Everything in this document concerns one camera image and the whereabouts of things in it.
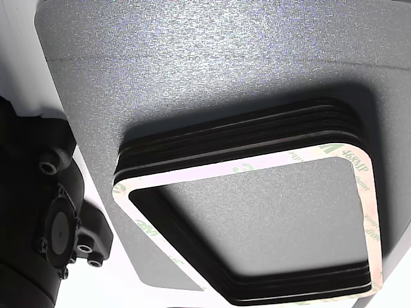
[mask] screw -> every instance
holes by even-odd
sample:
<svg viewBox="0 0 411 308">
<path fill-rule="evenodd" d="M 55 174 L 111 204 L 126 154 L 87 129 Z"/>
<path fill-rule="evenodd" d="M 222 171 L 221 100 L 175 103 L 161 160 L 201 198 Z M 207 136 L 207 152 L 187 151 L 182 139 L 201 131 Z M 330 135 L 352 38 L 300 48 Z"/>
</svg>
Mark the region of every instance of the screw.
<svg viewBox="0 0 411 308">
<path fill-rule="evenodd" d="M 47 239 L 41 239 L 40 246 L 39 246 L 40 253 L 46 253 L 48 247 L 49 247 L 49 244 L 47 242 Z"/>
</svg>

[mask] black mechanical part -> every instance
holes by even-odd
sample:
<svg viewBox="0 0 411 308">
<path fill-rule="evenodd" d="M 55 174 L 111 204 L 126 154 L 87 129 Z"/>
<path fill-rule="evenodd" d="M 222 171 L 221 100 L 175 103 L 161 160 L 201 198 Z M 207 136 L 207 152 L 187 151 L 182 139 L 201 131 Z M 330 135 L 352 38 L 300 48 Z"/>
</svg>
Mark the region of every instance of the black mechanical part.
<svg viewBox="0 0 411 308">
<path fill-rule="evenodd" d="M 82 210 L 84 182 L 72 160 L 75 146 L 67 121 L 17 117 L 0 98 L 2 308 L 54 307 L 60 282 L 69 276 L 66 266 L 77 257 L 89 259 L 75 250 L 79 235 L 97 243 L 101 263 L 109 257 L 113 235 L 104 215 L 89 203 Z"/>
<path fill-rule="evenodd" d="M 353 109 L 335 99 L 313 99 L 128 141 L 120 147 L 114 183 L 329 142 L 348 143 L 366 151 L 366 140 Z M 136 189 L 128 197 L 231 304 L 283 304 L 371 290 L 368 261 L 273 275 L 233 272 L 179 210 L 165 186 Z"/>
</svg>

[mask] white background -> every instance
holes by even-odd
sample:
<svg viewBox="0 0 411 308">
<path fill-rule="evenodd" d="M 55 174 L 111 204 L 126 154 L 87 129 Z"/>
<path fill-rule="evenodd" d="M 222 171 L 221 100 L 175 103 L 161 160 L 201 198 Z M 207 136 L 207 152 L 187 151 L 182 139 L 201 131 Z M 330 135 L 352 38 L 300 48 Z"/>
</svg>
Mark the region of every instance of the white background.
<svg viewBox="0 0 411 308">
<path fill-rule="evenodd" d="M 34 28 L 34 15 L 41 2 L 42 0 L 0 0 L 0 96 L 10 100 L 20 116 L 43 114 L 46 117 L 64 118 L 64 111 Z M 74 159 L 85 178 L 85 198 L 105 213 L 78 150 Z M 403 253 L 408 250 L 411 238 L 409 231 L 401 239 Z M 398 256 L 390 258 L 394 261 L 400 259 Z M 385 267 L 385 273 L 392 271 L 393 264 L 396 263 L 394 261 Z M 411 307 L 408 299 L 410 274 L 411 253 L 408 252 L 368 307 Z M 305 307 L 350 308 L 354 303 L 355 300 L 346 300 Z M 111 257 L 104 262 L 102 268 L 92 268 L 81 259 L 69 266 L 69 279 L 62 282 L 57 302 L 57 308 L 65 307 L 217 306 L 201 292 L 159 289 L 142 284 L 115 234 Z"/>
</svg>

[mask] screw hole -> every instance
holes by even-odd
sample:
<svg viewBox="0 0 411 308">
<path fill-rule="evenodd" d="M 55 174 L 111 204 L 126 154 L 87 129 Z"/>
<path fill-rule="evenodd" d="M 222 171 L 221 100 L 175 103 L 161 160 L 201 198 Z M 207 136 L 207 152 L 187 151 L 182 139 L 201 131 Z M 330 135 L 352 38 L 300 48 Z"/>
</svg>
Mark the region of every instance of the screw hole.
<svg viewBox="0 0 411 308">
<path fill-rule="evenodd" d="M 94 267 L 94 268 L 99 268 L 99 267 L 101 267 L 101 265 L 102 265 L 100 262 L 94 261 L 94 260 L 92 260 L 92 261 L 87 261 L 87 263 L 89 263 L 89 265 L 91 265 L 91 266 Z"/>
<path fill-rule="evenodd" d="M 78 245 L 77 249 L 83 253 L 92 253 L 92 249 L 88 247 L 87 245 Z"/>
<path fill-rule="evenodd" d="M 45 175 L 55 175 L 57 173 L 57 169 L 55 166 L 52 166 L 51 164 L 47 162 L 41 162 L 39 164 L 40 170 L 45 174 Z"/>
</svg>

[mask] gray textured surface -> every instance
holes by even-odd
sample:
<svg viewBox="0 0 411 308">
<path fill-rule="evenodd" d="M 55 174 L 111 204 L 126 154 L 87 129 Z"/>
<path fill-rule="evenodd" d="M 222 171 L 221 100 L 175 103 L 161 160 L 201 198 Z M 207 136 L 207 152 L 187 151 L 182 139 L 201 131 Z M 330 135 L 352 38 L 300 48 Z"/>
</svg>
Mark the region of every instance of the gray textured surface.
<svg viewBox="0 0 411 308">
<path fill-rule="evenodd" d="M 348 160 L 326 158 L 172 184 L 166 190 L 239 275 L 367 260 L 361 201 Z"/>
<path fill-rule="evenodd" d="M 112 201 L 123 134 L 318 96 L 350 103 L 371 134 L 387 256 L 411 218 L 410 16 L 408 4 L 379 0 L 45 2 L 36 27 L 50 71 L 141 279 L 170 286 L 175 268 L 143 234 L 130 236 Z"/>
</svg>

